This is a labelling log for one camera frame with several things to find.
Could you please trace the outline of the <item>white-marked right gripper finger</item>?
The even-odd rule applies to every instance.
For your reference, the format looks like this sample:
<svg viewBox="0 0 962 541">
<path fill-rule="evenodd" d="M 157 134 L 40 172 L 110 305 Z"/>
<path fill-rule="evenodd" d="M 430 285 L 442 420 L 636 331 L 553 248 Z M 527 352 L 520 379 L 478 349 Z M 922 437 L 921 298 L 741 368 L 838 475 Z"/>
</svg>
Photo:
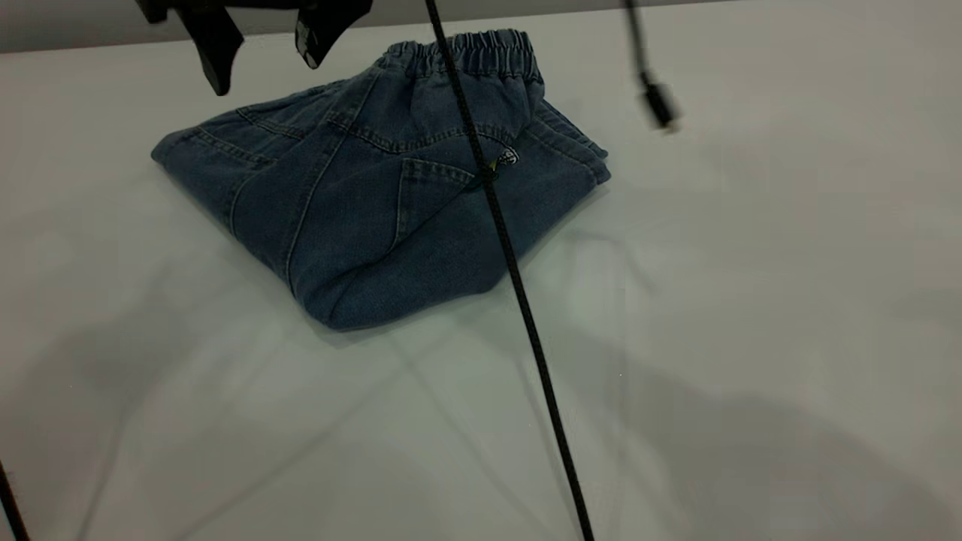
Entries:
<svg viewBox="0 0 962 541">
<path fill-rule="evenodd" d="M 370 13 L 372 1 L 306 1 L 298 9 L 295 45 L 309 68 L 317 69 L 341 35 Z"/>
</svg>

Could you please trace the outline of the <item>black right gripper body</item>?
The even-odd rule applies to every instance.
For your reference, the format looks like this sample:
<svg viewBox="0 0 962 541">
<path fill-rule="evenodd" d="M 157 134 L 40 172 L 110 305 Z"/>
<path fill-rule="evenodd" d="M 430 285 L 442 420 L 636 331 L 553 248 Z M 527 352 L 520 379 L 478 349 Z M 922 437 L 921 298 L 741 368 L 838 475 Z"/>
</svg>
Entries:
<svg viewBox="0 0 962 541">
<path fill-rule="evenodd" d="M 169 11 L 216 11 L 219 9 L 255 9 L 270 11 L 293 11 L 301 8 L 301 1 L 135 1 L 148 23 L 161 23 L 168 19 Z"/>
</svg>

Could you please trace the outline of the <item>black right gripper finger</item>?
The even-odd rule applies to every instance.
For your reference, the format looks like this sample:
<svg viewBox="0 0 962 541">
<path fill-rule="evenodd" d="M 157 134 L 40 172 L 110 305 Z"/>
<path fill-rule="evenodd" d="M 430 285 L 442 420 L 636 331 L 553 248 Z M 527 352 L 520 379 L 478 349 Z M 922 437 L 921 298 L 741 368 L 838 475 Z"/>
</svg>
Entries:
<svg viewBox="0 0 962 541">
<path fill-rule="evenodd" d="M 183 7 L 177 14 L 199 55 L 207 82 L 218 96 L 231 86 L 231 69 L 244 35 L 224 6 Z"/>
</svg>

